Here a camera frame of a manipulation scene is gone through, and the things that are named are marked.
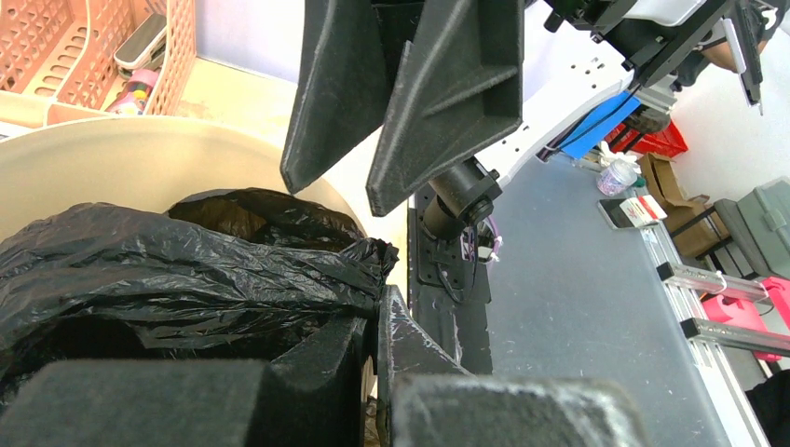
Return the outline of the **pink small item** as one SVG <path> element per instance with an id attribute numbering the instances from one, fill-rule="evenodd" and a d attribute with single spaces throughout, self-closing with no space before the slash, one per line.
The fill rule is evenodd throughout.
<path id="1" fill-rule="evenodd" d="M 117 98 L 105 109 L 116 115 L 142 115 L 159 78 L 159 72 L 140 69 L 135 71 Z"/>

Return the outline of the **beige round trash bin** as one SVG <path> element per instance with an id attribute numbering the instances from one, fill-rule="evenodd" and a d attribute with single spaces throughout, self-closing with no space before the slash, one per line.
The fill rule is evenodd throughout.
<path id="1" fill-rule="evenodd" d="M 1 244 L 27 224 L 78 204 L 162 213 L 207 191 L 249 188 L 345 213 L 363 232 L 330 183 L 290 195 L 279 174 L 279 150 L 269 142 L 212 123 L 153 116 L 90 119 L 3 141 Z"/>

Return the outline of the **red plastic crate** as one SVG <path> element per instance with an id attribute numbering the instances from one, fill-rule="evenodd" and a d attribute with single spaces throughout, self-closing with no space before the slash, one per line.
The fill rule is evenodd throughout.
<path id="1" fill-rule="evenodd" d="M 635 152 L 637 154 L 658 154 L 673 158 L 684 154 L 688 145 L 673 121 L 657 133 L 644 134 L 624 124 L 618 125 L 606 135 L 605 141 L 614 152 Z"/>

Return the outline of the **black plastic trash bag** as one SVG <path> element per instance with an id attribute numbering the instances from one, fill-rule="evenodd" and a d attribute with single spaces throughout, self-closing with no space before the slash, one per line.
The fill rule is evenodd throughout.
<path id="1" fill-rule="evenodd" d="M 345 213 L 268 189 L 75 205 L 1 244 L 1 404 L 59 360 L 275 359 L 371 316 L 397 260 Z"/>

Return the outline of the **clear plastic cup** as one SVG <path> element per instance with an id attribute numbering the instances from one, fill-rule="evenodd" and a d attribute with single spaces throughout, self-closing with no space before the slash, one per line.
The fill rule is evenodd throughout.
<path id="1" fill-rule="evenodd" d="M 632 162 L 616 159 L 605 167 L 600 173 L 596 186 L 605 196 L 616 196 L 629 187 L 638 179 L 635 169 L 636 165 Z"/>

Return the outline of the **cardboard box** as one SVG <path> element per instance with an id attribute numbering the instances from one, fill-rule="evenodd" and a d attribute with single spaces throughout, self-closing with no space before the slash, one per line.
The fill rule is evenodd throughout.
<path id="1" fill-rule="evenodd" d="M 642 175 L 647 181 L 648 192 L 666 212 L 664 224 L 668 232 L 678 230 L 683 224 L 711 209 L 714 202 L 706 195 L 686 196 L 674 175 L 671 158 L 656 154 L 643 155 L 638 160 Z M 703 217 L 689 229 L 673 237 L 679 254 L 699 257 L 716 243 L 730 237 L 729 230 L 717 213 Z"/>

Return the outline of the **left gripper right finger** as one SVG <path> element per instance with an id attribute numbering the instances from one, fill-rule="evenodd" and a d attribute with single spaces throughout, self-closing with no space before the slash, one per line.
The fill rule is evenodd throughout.
<path id="1" fill-rule="evenodd" d="M 475 375 L 387 286 L 378 311 L 376 428 L 384 446 L 646 446 L 632 400 L 590 378 Z"/>

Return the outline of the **small white red box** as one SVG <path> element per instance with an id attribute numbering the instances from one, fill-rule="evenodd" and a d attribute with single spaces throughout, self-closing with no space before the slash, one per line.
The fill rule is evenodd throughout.
<path id="1" fill-rule="evenodd" d="M 619 210 L 625 222 L 635 228 L 658 224 L 667 218 L 666 211 L 652 195 L 626 198 L 619 204 Z"/>

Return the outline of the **person in background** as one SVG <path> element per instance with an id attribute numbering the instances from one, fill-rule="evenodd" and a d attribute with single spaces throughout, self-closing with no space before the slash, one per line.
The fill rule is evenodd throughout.
<path id="1" fill-rule="evenodd" d="M 742 73 L 744 58 L 753 47 L 759 56 L 780 29 L 788 1 L 737 1 L 732 9 L 731 25 L 716 25 L 713 37 L 700 45 L 703 57 L 714 66 Z"/>

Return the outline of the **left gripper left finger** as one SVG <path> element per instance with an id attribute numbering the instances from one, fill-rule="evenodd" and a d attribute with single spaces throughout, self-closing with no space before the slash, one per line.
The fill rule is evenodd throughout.
<path id="1" fill-rule="evenodd" d="M 359 446 L 370 378 L 360 318 L 300 341 L 166 359 L 115 321 L 55 326 L 1 382 L 5 446 Z"/>

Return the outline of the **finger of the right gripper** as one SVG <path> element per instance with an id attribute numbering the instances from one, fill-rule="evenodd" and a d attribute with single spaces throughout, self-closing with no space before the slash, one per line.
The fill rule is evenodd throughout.
<path id="1" fill-rule="evenodd" d="M 366 183 L 374 216 L 516 130 L 523 57 L 523 2 L 425 2 Z"/>
<path id="2" fill-rule="evenodd" d="M 305 3 L 297 90 L 280 173 L 296 194 L 320 178 L 384 120 L 421 1 Z"/>

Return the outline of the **pink red device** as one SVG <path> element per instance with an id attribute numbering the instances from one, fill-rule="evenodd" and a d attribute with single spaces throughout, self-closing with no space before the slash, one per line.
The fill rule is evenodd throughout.
<path id="1" fill-rule="evenodd" d="M 713 292 L 705 293 L 706 300 L 702 306 L 708 319 L 725 323 L 742 329 L 769 332 L 769 327 L 756 307 L 756 302 L 768 301 L 789 329 L 789 280 L 777 277 L 768 277 L 760 282 L 746 280 L 747 286 L 758 285 L 758 297 L 753 301 L 747 298 L 736 298 L 727 289 L 733 289 L 735 278 L 725 276 L 720 271 L 715 272 L 720 282 L 714 286 Z"/>

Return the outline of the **aluminium frame rail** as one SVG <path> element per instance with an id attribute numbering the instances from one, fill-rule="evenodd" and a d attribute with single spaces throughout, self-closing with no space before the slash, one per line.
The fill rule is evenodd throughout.
<path id="1" fill-rule="evenodd" d="M 640 234 L 656 265 L 665 292 L 701 375 L 707 395 L 728 437 L 729 446 L 768 446 L 745 392 L 726 356 L 738 348 L 756 359 L 789 359 L 789 337 L 771 332 L 759 305 L 771 305 L 789 321 L 789 282 L 725 276 L 681 264 L 663 225 L 644 227 Z"/>

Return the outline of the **orange plastic file organizer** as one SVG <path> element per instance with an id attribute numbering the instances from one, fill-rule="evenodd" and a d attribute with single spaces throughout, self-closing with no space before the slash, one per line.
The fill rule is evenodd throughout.
<path id="1" fill-rule="evenodd" d="M 144 111 L 174 115 L 197 58 L 195 2 L 2 2 L 2 122 L 35 129 L 105 115 L 126 85 L 116 51 L 156 14 L 163 63 Z"/>

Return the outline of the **green grey toolbox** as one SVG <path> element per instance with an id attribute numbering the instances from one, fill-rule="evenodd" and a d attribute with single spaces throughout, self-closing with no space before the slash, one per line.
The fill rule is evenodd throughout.
<path id="1" fill-rule="evenodd" d="M 787 176 L 759 185 L 738 200 L 719 199 L 714 210 L 759 276 L 789 278 Z"/>

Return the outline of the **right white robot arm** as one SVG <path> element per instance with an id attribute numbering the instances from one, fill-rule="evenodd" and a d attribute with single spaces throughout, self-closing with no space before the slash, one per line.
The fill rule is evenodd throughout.
<path id="1" fill-rule="evenodd" d="M 523 95 L 522 1 L 308 1 L 298 88 L 280 172 L 296 193 L 372 133 L 364 170 L 383 217 L 423 186 L 423 220 L 452 239 L 487 217 L 525 160 L 596 106 L 667 75 L 690 47 L 688 1 L 551 1 L 563 26 L 615 51 L 573 61 Z"/>

